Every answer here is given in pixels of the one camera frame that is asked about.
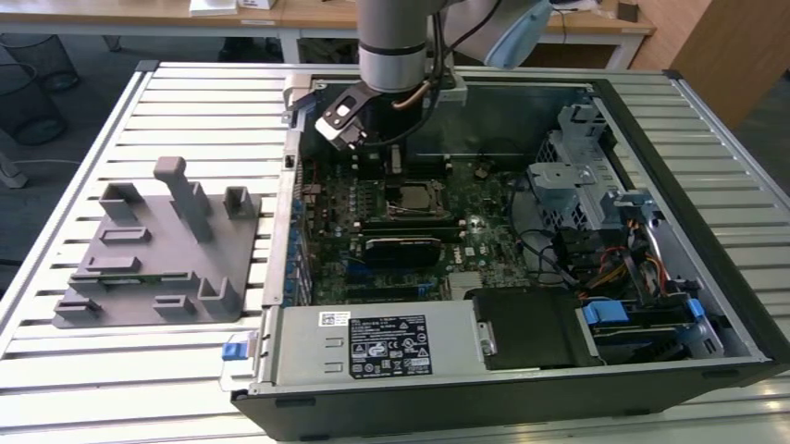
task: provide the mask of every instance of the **aluminum extrusion table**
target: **aluminum extrusion table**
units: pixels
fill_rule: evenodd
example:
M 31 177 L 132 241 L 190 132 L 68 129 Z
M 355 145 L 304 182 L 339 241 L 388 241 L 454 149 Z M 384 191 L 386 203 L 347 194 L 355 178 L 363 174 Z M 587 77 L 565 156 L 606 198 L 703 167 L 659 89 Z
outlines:
M 682 80 L 658 73 L 591 70 L 464 76 L 606 77 L 790 336 L 790 202 Z M 295 74 L 354 74 L 354 67 L 162 63 L 136 72 L 79 168 L 20 273 L 0 302 L 1 442 L 266 443 L 236 411 L 218 376 L 220 347 L 255 330 L 266 285 L 282 157 L 299 140 L 283 123 L 283 88 Z M 151 176 L 162 155 L 190 161 L 206 192 L 247 186 L 264 194 L 246 311 L 234 324 L 59 330 L 53 307 L 103 210 L 107 184 Z M 623 159 L 634 181 L 638 168 Z M 236 374 L 238 382 L 246 376 Z M 703 443 L 790 440 L 790 381 L 703 395 L 663 413 L 475 428 L 366 439 L 367 442 Z

